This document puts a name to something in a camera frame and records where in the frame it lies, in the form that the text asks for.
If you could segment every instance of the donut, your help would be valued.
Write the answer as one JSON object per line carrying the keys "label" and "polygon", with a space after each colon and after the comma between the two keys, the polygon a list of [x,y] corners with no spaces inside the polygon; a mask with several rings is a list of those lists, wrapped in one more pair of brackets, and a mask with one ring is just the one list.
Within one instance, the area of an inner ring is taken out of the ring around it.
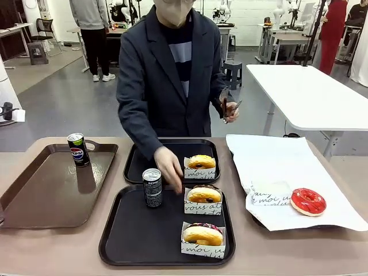
{"label": "donut", "polygon": [[310,217],[319,216],[327,207],[322,196],[306,188],[293,190],[291,204],[298,212]]}
{"label": "donut", "polygon": [[215,168],[216,162],[208,155],[194,155],[189,158],[188,168],[204,169]]}
{"label": "donut", "polygon": [[221,201],[221,194],[218,188],[211,185],[199,185],[189,191],[188,200],[197,203],[218,203]]}
{"label": "donut", "polygon": [[184,241],[203,246],[220,246],[223,243],[223,233],[209,223],[193,223],[183,231]]}

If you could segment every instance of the black can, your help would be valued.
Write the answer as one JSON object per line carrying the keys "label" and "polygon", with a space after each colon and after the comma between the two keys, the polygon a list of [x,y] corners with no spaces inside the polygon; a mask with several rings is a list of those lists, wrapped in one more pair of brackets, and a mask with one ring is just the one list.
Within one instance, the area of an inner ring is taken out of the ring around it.
{"label": "black can", "polygon": [[71,155],[77,167],[84,167],[91,163],[87,152],[85,137],[81,133],[70,134],[67,138]]}
{"label": "black can", "polygon": [[161,172],[157,168],[149,168],[143,172],[143,188],[145,203],[148,207],[158,207],[162,203]]}

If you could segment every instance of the hand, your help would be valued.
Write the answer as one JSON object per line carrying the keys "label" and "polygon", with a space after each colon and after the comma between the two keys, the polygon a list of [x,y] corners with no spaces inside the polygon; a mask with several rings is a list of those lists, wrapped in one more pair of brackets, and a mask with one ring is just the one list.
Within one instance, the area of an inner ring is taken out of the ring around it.
{"label": "hand", "polygon": [[227,122],[235,122],[236,119],[239,117],[239,108],[233,111],[234,106],[236,106],[236,102],[228,102],[226,104],[226,114],[227,117],[225,118]]}
{"label": "hand", "polygon": [[167,147],[160,147],[155,151],[154,158],[157,168],[167,183],[173,186],[177,194],[181,194],[182,181],[180,177],[183,177],[183,171],[177,156]]}

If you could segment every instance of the paper donut wrapper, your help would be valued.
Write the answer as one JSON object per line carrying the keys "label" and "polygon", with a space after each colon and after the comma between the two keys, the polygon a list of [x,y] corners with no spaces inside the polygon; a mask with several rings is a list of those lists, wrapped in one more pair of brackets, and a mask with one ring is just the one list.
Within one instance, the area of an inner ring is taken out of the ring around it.
{"label": "paper donut wrapper", "polygon": [[220,246],[203,246],[201,244],[188,243],[184,240],[183,231],[189,225],[189,223],[186,223],[185,221],[183,222],[181,236],[181,253],[224,259],[226,249],[226,227],[219,227],[219,229],[223,232],[223,243]]}
{"label": "paper donut wrapper", "polygon": [[185,188],[184,195],[184,213],[186,214],[211,214],[219,216],[223,205],[223,193],[220,189],[221,201],[217,203],[197,203],[188,200],[188,193],[191,189]]}
{"label": "paper donut wrapper", "polygon": [[290,204],[292,193],[286,181],[252,181],[248,196],[254,205],[284,206]]}
{"label": "paper donut wrapper", "polygon": [[184,178],[187,179],[214,179],[216,177],[215,168],[188,168],[189,158],[184,157]]}

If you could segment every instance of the sleeve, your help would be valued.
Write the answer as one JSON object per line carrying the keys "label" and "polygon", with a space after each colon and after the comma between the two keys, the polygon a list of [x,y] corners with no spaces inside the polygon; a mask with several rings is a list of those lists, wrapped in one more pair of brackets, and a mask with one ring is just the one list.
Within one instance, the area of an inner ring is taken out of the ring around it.
{"label": "sleeve", "polygon": [[128,33],[121,36],[119,65],[116,94],[119,119],[141,153],[150,160],[162,143],[148,121],[148,106],[144,100],[145,73]]}
{"label": "sleeve", "polygon": [[79,27],[78,17],[76,16],[76,10],[74,8],[73,1],[72,0],[69,0],[69,3],[70,3],[71,13],[72,13],[72,15],[74,17],[74,21],[75,21],[76,25]]}
{"label": "sleeve", "polygon": [[[212,76],[210,84],[210,100],[214,108],[219,113],[220,118],[223,118],[223,110],[221,108],[219,97],[222,89],[226,87],[226,84],[224,82],[225,75],[221,72],[221,35],[220,30],[217,26],[214,38],[215,40]],[[231,93],[229,93],[228,95],[228,102],[235,102],[234,98],[231,96]]]}
{"label": "sleeve", "polygon": [[106,10],[106,3],[104,0],[97,0],[97,5],[98,5],[98,11],[99,14],[101,16],[103,25],[105,28],[110,27],[109,21],[108,21],[108,14],[107,14],[107,10]]}

